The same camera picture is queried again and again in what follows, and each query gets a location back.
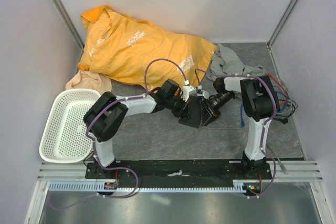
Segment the black network switch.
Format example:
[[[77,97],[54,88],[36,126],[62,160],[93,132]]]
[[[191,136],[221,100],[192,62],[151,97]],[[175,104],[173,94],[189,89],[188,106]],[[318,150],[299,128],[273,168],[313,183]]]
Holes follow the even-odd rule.
[[[202,119],[201,98],[196,96],[190,97],[190,103],[187,106],[187,118],[180,118],[179,124],[198,129]]]

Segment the orange printed t-shirt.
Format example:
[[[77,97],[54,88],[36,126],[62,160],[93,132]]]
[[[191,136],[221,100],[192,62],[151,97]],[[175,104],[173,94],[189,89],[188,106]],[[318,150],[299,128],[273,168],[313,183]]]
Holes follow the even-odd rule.
[[[180,86],[196,86],[207,70],[216,45],[192,35],[176,34],[159,26],[117,13],[105,5],[81,15],[87,30],[80,70],[103,74],[112,80],[153,89],[167,79]]]

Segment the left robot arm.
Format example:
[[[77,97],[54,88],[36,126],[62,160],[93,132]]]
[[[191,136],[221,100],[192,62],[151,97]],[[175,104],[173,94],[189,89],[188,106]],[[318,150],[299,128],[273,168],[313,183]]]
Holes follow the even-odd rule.
[[[84,115],[86,136],[93,140],[94,158],[98,163],[97,173],[103,178],[111,178],[115,173],[115,155],[112,138],[117,133],[124,118],[137,114],[156,113],[169,109],[177,118],[182,118],[196,88],[185,81],[180,87],[168,79],[161,87],[142,95],[121,97],[110,91],[105,92]]]

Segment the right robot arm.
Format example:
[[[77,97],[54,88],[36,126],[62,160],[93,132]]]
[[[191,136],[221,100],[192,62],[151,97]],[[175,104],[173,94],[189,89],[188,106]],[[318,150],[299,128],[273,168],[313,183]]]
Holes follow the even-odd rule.
[[[248,141],[243,152],[246,162],[240,166],[241,174],[248,179],[259,173],[257,163],[266,158],[266,139],[270,123],[280,110],[279,101],[270,77],[263,75],[229,75],[218,77],[214,82],[216,95],[209,98],[198,97],[197,105],[200,108],[200,125],[207,126],[219,116],[219,109],[236,93],[241,94],[243,110],[249,117]]]

